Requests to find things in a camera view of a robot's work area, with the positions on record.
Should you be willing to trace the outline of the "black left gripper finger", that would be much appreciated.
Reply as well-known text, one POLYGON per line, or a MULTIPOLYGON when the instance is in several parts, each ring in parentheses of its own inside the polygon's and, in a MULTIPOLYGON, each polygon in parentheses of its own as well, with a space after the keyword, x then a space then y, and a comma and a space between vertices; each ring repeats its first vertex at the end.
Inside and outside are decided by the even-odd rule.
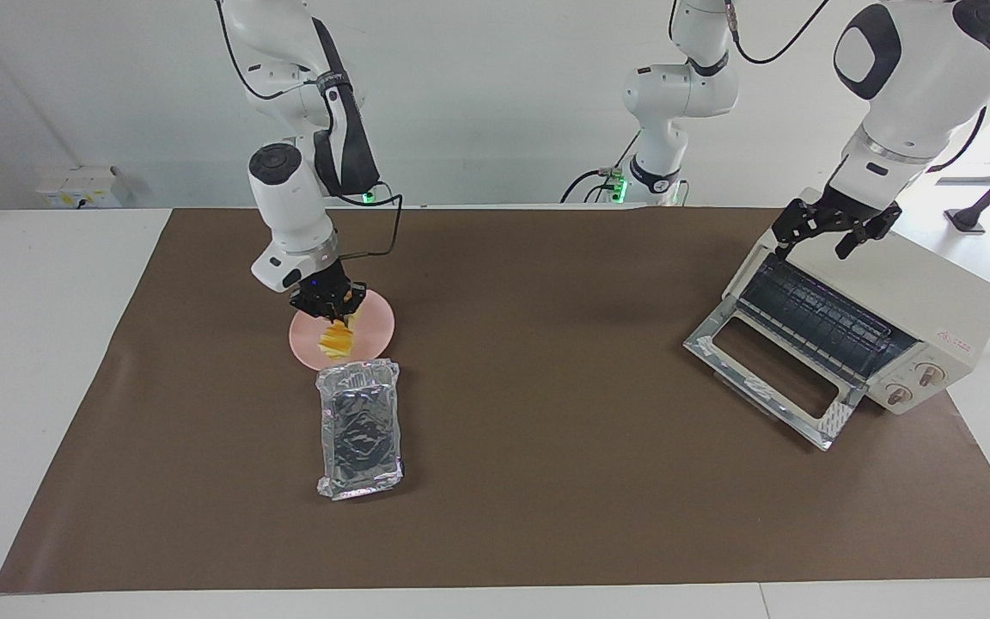
POLYGON ((845 234, 835 247, 835 254, 840 260, 845 260, 860 246, 867 242, 879 242, 884 239, 889 231, 895 226, 896 220, 902 215, 900 206, 889 206, 883 209, 880 214, 865 220, 865 222, 853 222, 847 234, 845 234))
POLYGON ((785 261, 793 248, 804 239, 804 201, 790 201, 782 209, 777 219, 773 222, 773 234, 778 243, 774 253, 779 259, 785 261))

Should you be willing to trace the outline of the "sliced orange bread loaf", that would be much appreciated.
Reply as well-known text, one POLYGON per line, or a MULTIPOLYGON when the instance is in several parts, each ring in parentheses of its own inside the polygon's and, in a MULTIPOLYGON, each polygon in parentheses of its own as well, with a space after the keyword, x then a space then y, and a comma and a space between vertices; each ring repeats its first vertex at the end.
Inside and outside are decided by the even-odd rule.
POLYGON ((320 334, 317 348, 327 360, 352 358, 354 332, 347 320, 334 320, 320 334))

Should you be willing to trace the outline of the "aluminium foil tray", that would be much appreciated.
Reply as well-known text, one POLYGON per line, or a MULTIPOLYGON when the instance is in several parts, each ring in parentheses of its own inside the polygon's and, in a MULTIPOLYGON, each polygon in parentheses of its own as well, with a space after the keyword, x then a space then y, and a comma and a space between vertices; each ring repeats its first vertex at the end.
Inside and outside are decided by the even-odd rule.
POLYGON ((397 381, 388 358, 345 362, 315 380, 321 402, 321 496, 341 501, 393 489, 404 478, 397 381))

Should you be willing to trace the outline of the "cream white toaster oven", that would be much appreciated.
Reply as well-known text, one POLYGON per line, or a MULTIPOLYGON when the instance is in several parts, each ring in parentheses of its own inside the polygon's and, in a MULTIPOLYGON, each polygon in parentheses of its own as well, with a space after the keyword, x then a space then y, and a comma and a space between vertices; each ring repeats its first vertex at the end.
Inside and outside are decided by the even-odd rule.
MULTIPOLYGON (((880 242, 860 244, 847 259, 840 260, 835 247, 844 235, 845 232, 836 232, 805 240, 787 255, 785 261, 919 341, 865 381, 865 397, 859 404, 860 407, 864 402, 875 403, 884 411, 895 414, 910 412, 977 368, 990 340, 990 281, 903 235, 900 228, 889 231, 880 242), (920 387, 915 371, 920 362, 932 362, 942 367, 946 380, 938 387, 920 387), (888 408, 884 400, 885 385, 889 383, 907 385, 913 399, 905 405, 888 408)), ((768 255, 775 255, 775 248, 773 232, 760 236, 720 301, 726 295, 739 298, 759 265, 768 255)), ((820 415, 836 396, 835 385, 763 340, 752 328, 732 321, 725 329, 715 338, 720 347, 806 411, 820 415), (782 385, 771 383, 766 370, 755 369, 741 361, 737 349, 724 345, 723 332, 727 328, 746 328, 755 342, 782 353, 785 359, 797 362, 813 373, 820 383, 827 383, 833 390, 828 403, 802 403, 797 397, 787 395, 782 385)))

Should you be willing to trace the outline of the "glass oven door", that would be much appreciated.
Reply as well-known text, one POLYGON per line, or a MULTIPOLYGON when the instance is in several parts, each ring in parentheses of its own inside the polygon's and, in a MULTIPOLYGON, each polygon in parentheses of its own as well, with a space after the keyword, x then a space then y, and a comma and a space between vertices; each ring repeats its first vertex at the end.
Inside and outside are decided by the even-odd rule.
POLYGON ((786 328, 781 321, 762 312, 761 309, 747 303, 745 299, 726 295, 710 315, 704 318, 700 325, 683 341, 683 347, 710 365, 718 379, 754 404, 756 408, 770 418, 781 420, 809 440, 822 451, 829 450, 833 442, 840 436, 842 427, 852 418, 865 397, 867 385, 857 383, 850 377, 837 376, 824 362, 828 357, 820 355, 810 347, 810 343, 798 338, 792 329, 786 328), (728 322, 738 321, 752 328, 763 340, 773 344, 775 348, 787 353, 793 359, 802 362, 806 368, 816 372, 835 385, 836 396, 830 400, 820 415, 814 415, 798 405, 790 397, 782 395, 757 373, 732 357, 715 341, 728 325, 728 322))

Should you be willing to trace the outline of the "pink round plate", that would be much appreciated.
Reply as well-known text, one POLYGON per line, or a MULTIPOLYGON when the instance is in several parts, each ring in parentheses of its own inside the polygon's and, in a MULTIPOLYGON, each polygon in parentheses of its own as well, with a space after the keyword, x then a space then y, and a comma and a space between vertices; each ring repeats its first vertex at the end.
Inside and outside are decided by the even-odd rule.
POLYGON ((385 297, 368 290, 360 309, 350 317, 349 329, 352 337, 345 355, 329 353, 323 346, 323 337, 331 329, 340 334, 341 322, 330 322, 326 318, 313 318, 298 312, 292 317, 288 329, 288 345, 292 355, 313 370, 378 358, 388 349, 392 340, 395 315, 385 297))

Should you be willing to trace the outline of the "brown table mat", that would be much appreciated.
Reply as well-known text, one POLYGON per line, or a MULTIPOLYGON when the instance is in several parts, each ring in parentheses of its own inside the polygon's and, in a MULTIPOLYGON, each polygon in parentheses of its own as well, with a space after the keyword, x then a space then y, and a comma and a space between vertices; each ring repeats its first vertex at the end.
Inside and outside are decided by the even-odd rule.
POLYGON ((332 501, 262 220, 173 212, 0 592, 990 579, 948 396, 824 453, 682 347, 773 217, 408 212, 347 267, 395 310, 405 477, 332 501))

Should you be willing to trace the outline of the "white power strip box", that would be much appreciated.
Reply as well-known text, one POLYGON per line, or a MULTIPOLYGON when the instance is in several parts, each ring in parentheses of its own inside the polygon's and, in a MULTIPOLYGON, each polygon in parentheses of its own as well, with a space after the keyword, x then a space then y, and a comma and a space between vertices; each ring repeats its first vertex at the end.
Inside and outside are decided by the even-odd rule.
POLYGON ((130 203, 130 192, 113 166, 80 166, 43 174, 35 195, 51 208, 119 209, 130 203))

